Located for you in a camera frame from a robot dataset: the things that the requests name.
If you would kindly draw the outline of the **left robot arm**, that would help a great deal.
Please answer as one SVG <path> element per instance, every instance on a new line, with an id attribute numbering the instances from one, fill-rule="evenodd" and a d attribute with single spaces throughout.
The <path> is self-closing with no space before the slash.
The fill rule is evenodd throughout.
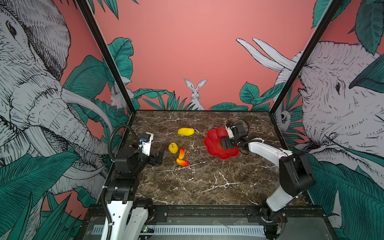
<path id="1" fill-rule="evenodd" d="M 154 215 L 151 198 L 135 199 L 139 186 L 138 175 L 146 165 L 161 165 L 165 149 L 157 155 L 145 155 L 134 147 L 120 149 L 115 158 L 116 176 L 104 188 L 101 205 L 106 220 L 102 240 L 138 240 L 145 222 Z"/>

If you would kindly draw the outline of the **black frame post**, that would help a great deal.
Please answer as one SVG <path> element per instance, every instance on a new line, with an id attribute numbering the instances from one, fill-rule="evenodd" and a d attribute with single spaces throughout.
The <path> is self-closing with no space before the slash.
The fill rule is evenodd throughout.
<path id="1" fill-rule="evenodd" d="M 274 103 L 273 107 L 271 108 L 269 114 L 274 115 L 282 103 L 284 97 L 292 87 L 295 80 L 298 78 L 299 73 L 303 69 L 305 63 L 307 62 L 308 58 L 312 54 L 314 48 L 316 47 L 317 43 L 319 42 L 320 38 L 324 34 L 325 30 L 327 29 L 328 25 L 332 21 L 334 15 L 336 14 L 339 7 L 342 5 L 342 0 L 333 0 L 330 1 L 327 5 L 327 8 L 325 9 L 325 12 L 323 13 L 320 22 L 318 26 L 316 27 L 313 35 L 311 36 L 308 44 L 306 45 L 305 49 L 303 50 L 303 53 L 301 57 L 299 58 L 298 63 L 292 70 L 292 73 L 290 74 L 287 82 L 285 83 L 281 93 L 279 94 L 276 102 Z"/>
<path id="2" fill-rule="evenodd" d="M 127 93 L 127 88 L 126 86 L 124 85 L 123 81 L 122 81 L 122 77 L 120 75 L 120 72 L 117 68 L 117 65 L 112 57 L 112 54 L 109 50 L 109 47 L 105 41 L 105 38 L 99 28 L 99 25 L 94 17 L 94 14 L 92 12 L 92 9 L 90 7 L 90 4 L 88 1 L 84 1 L 84 0 L 77 0 L 76 1 L 77 5 L 79 6 L 80 8 L 80 11 L 85 19 L 85 21 L 87 22 L 87 25 L 102 53 L 102 56 L 104 58 L 104 60 L 106 61 L 107 63 L 107 66 L 109 68 L 109 70 L 111 71 L 111 74 L 114 78 L 114 80 L 116 81 L 120 91 L 121 91 L 121 94 L 127 104 L 127 107 L 129 109 L 129 112 L 130 114 L 134 115 L 137 111 L 131 101 L 131 98 L 129 97 L 128 93 Z"/>

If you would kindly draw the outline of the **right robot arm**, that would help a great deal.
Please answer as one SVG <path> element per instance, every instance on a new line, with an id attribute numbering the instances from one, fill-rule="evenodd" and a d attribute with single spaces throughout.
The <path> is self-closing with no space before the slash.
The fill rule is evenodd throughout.
<path id="1" fill-rule="evenodd" d="M 264 222 L 273 222 L 290 202 L 316 184 L 315 174 L 304 152 L 277 148 L 266 144 L 262 138 L 250 139 L 243 124 L 228 121 L 225 129 L 228 136 L 221 138 L 223 149 L 243 149 L 279 168 L 280 185 L 260 209 L 259 215 Z"/>

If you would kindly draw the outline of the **white ventilation grille strip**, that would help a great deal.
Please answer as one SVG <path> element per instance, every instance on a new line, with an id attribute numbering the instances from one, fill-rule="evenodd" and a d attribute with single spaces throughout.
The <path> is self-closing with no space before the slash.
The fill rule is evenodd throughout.
<path id="1" fill-rule="evenodd" d="M 146 225 L 140 236 L 170 236 L 170 235 L 220 235 L 220 236 L 251 236 L 264 237 L 263 226 L 199 226 L 199 225 Z"/>

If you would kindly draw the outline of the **right black frame post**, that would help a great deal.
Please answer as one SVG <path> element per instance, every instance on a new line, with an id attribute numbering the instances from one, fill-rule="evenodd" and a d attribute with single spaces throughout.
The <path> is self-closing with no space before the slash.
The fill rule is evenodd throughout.
<path id="1" fill-rule="evenodd" d="M 330 1 L 327 5 L 327 8 L 325 9 L 325 12 L 323 13 L 320 22 L 318 26 L 316 27 L 313 35 L 311 36 L 308 44 L 306 45 L 305 49 L 303 50 L 303 53 L 301 57 L 299 58 L 298 63 L 292 70 L 292 73 L 290 74 L 287 82 L 285 83 L 281 93 L 279 94 L 276 102 L 274 103 L 273 107 L 271 108 L 269 114 L 274 115 L 282 103 L 284 97 L 292 87 L 295 80 L 298 78 L 299 73 L 303 69 L 305 63 L 307 62 L 308 58 L 312 54 L 314 48 L 316 47 L 317 43 L 319 42 L 320 38 L 324 34 L 325 30 L 327 29 L 328 25 L 332 21 L 334 15 L 336 14 L 339 7 L 342 5 L 342 0 L 333 0 Z"/>

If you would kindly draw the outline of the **yellow fake apple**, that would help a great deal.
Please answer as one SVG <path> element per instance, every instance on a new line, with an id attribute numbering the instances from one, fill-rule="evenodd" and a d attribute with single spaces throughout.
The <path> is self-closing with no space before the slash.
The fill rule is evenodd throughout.
<path id="1" fill-rule="evenodd" d="M 171 154 L 176 154 L 179 151 L 179 147 L 176 143 L 171 143 L 168 146 L 168 150 Z"/>

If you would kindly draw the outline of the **red flower-shaped fruit bowl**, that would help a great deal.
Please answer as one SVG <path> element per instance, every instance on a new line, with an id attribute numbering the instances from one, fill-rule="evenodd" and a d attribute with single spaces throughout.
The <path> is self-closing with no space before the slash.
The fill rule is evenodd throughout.
<path id="1" fill-rule="evenodd" d="M 238 148 L 224 149 L 222 145 L 222 137 L 228 137 L 227 130 L 223 127 L 209 130 L 204 138 L 204 145 L 211 156 L 216 156 L 221 160 L 227 160 L 236 157 L 240 152 Z"/>

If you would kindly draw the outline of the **black front rail frame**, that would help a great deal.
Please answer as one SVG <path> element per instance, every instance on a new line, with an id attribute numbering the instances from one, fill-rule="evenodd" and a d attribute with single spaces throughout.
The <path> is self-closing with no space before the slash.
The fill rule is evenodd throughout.
<path id="1" fill-rule="evenodd" d="M 320 206 L 290 206 L 271 223 L 259 215 L 260 205 L 155 205 L 154 217 L 146 225 L 263 226 L 264 237 L 220 235 L 139 236 L 138 240 L 335 240 L 333 230 Z M 102 206 L 89 209 L 77 238 L 102 240 L 106 215 Z"/>

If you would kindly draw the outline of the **left black frame post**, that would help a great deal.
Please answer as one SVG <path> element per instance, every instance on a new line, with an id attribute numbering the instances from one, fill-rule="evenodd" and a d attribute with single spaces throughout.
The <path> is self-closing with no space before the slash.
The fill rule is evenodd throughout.
<path id="1" fill-rule="evenodd" d="M 127 88 L 126 86 L 124 85 L 123 81 L 122 81 L 122 77 L 120 75 L 120 72 L 117 68 L 117 65 L 112 57 L 112 54 L 109 50 L 109 47 L 105 41 L 105 38 L 99 28 L 99 25 L 94 17 L 94 14 L 92 12 L 92 9 L 90 7 L 90 4 L 88 1 L 84 1 L 84 0 L 77 0 L 76 1 L 77 5 L 79 6 L 80 8 L 80 11 L 85 19 L 85 21 L 87 22 L 87 25 L 102 53 L 102 56 L 104 58 L 104 60 L 106 61 L 107 63 L 107 66 L 109 68 L 109 70 L 111 71 L 111 74 L 114 78 L 114 80 L 116 81 L 120 91 L 121 91 L 121 94 L 127 104 L 127 107 L 129 109 L 129 112 L 130 114 L 134 115 L 137 111 L 131 101 L 131 98 L 129 97 L 128 93 L 127 93 Z"/>

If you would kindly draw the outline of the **red-orange fake mango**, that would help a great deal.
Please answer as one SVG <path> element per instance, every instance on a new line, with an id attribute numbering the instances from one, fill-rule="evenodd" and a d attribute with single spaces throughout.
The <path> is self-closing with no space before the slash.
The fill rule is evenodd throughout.
<path id="1" fill-rule="evenodd" d="M 178 159 L 183 160 L 186 154 L 185 148 L 180 148 Z"/>
<path id="2" fill-rule="evenodd" d="M 182 166 L 182 167 L 188 167 L 190 163 L 188 161 L 185 161 L 185 160 L 177 159 L 177 164 Z"/>

